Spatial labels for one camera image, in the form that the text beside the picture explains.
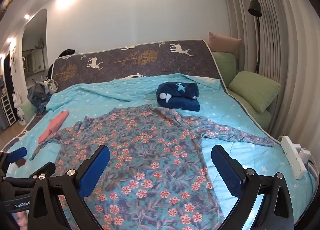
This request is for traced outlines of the black garment behind mattress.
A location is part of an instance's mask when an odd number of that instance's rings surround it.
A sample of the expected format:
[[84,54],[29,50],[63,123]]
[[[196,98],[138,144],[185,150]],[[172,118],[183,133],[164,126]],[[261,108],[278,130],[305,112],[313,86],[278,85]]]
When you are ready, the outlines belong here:
[[59,54],[59,57],[69,56],[75,54],[74,49],[66,49],[61,54]]

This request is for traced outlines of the green pillow front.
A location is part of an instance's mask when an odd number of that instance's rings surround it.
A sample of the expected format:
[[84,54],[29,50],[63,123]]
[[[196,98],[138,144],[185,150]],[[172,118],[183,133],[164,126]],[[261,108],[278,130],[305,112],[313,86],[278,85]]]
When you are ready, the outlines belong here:
[[241,71],[231,81],[228,88],[244,98],[257,112],[263,113],[276,99],[281,85],[262,75]]

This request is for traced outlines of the black floor lamp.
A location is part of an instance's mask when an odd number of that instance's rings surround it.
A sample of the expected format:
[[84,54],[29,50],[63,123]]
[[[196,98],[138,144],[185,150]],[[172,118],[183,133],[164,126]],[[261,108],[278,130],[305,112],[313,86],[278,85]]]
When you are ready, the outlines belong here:
[[260,54],[261,54],[261,28],[260,18],[262,17],[261,5],[258,0],[251,0],[249,4],[248,12],[255,18],[255,29],[256,29],[256,41],[257,41],[257,60],[255,72],[258,74],[260,69]]

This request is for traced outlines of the green pillow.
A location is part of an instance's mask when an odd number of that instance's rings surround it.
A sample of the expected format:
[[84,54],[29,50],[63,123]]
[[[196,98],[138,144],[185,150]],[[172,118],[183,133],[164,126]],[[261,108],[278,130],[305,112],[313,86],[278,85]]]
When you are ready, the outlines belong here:
[[236,59],[233,54],[221,52],[213,52],[213,57],[223,81],[226,87],[228,87],[237,74]]
[[281,85],[262,75],[241,71],[231,81],[228,88],[244,98],[257,112],[263,113],[276,99]]

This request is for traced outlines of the white cat figurine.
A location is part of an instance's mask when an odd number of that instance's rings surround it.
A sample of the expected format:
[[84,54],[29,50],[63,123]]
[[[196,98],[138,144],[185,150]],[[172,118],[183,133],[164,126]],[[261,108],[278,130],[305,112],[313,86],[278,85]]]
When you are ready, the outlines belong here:
[[22,102],[21,102],[21,99],[20,99],[18,93],[13,93],[12,99],[13,99],[14,107],[16,108],[16,111],[17,111],[19,123],[21,125],[26,125],[27,123],[25,121],[24,112],[21,109]]

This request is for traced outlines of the white power strip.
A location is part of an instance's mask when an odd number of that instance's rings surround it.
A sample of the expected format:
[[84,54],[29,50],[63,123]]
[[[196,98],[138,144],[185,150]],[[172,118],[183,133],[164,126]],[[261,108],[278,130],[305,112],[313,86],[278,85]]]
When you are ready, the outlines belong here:
[[280,145],[288,159],[295,179],[301,179],[307,172],[306,165],[311,157],[310,151],[295,144],[288,136],[283,136]]

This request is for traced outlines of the light blue star quilt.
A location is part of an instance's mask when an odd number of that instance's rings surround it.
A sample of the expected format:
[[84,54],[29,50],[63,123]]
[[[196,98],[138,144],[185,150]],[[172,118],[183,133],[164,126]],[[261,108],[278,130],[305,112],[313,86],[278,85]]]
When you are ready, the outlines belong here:
[[[200,111],[203,116],[217,124],[223,124],[244,131],[257,137],[265,137],[265,132],[248,116],[236,99],[227,94],[217,79],[171,74],[135,79],[119,79],[104,83],[73,85],[59,93],[55,93],[48,103],[48,113],[35,125],[12,150],[20,147],[27,149],[26,163],[22,167],[12,164],[8,175],[12,177],[28,177],[47,162],[55,162],[60,145],[48,143],[37,150],[38,139],[49,121],[63,110],[69,116],[62,129],[74,126],[84,118],[96,118],[116,108],[138,107],[142,105],[157,106],[156,90],[164,82],[195,82],[200,91]],[[221,212],[226,217],[236,202],[211,159],[213,146],[219,144],[245,168],[253,168],[261,175],[272,176],[281,172],[287,182],[295,220],[306,211],[316,191],[316,179],[307,172],[301,179],[295,179],[293,171],[282,147],[275,143],[272,147],[243,142],[227,142],[204,138],[201,142],[202,152],[208,167],[208,173],[214,186]]]

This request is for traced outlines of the beige curtain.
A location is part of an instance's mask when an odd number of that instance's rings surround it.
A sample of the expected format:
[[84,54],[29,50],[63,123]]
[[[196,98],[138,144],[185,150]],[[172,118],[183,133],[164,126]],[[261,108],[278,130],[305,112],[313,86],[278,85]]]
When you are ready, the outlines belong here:
[[[309,0],[258,0],[259,74],[281,85],[268,132],[319,151],[319,15]],[[257,41],[251,0],[226,0],[230,31],[241,39],[238,64],[255,71]]]

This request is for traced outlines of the blue denim clothes pile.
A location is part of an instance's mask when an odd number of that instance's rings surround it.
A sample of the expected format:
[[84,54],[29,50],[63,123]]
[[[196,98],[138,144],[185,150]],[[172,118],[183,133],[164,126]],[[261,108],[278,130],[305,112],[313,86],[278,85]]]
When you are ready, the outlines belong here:
[[35,82],[31,89],[28,91],[27,98],[30,103],[35,107],[38,114],[46,110],[46,105],[50,101],[52,93],[47,84],[43,82]]

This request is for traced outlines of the folded pink garment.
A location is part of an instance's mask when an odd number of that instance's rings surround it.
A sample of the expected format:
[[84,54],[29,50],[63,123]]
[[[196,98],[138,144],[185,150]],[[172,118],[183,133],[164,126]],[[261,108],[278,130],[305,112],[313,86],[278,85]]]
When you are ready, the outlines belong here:
[[42,142],[47,140],[49,138],[49,136],[51,136],[53,133],[58,131],[68,116],[69,116],[69,111],[63,110],[57,116],[55,116],[53,119],[51,119],[50,123],[48,124],[47,129],[39,137],[38,144],[41,144]]

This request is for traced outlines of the arched wall mirror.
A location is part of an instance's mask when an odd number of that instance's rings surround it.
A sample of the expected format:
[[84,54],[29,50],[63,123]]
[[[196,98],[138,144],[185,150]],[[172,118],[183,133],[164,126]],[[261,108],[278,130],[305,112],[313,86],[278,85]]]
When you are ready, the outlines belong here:
[[42,9],[25,25],[22,56],[25,78],[49,68],[47,48],[47,10]]

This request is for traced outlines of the beige pink pillow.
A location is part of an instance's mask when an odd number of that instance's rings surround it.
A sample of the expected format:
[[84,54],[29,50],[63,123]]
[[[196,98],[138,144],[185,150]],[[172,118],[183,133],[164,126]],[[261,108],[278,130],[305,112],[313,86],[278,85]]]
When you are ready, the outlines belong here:
[[241,39],[209,32],[208,46],[211,51],[229,53],[235,56],[239,53],[240,44]]

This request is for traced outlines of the green pillow back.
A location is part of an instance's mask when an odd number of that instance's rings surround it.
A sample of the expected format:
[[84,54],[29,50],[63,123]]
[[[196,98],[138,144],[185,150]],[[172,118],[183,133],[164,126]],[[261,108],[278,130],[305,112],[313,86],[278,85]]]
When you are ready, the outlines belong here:
[[213,57],[223,81],[226,87],[228,87],[237,74],[236,59],[233,54],[221,52],[213,52]]

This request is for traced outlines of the floral teal shirt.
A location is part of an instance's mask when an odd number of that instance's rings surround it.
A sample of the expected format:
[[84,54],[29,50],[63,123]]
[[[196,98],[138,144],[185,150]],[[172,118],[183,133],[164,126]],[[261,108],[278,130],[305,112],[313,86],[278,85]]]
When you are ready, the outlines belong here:
[[84,118],[48,138],[60,145],[56,175],[78,168],[98,147],[110,160],[85,199],[102,229],[217,229],[224,221],[210,180],[202,140],[272,147],[203,116],[150,105],[116,108]]

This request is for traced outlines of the navy star blanket bundle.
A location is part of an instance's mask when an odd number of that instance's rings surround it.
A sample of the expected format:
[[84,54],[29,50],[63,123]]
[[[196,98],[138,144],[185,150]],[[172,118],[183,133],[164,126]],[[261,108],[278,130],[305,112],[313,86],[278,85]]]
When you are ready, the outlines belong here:
[[197,83],[165,82],[156,91],[161,107],[199,112],[199,88]]

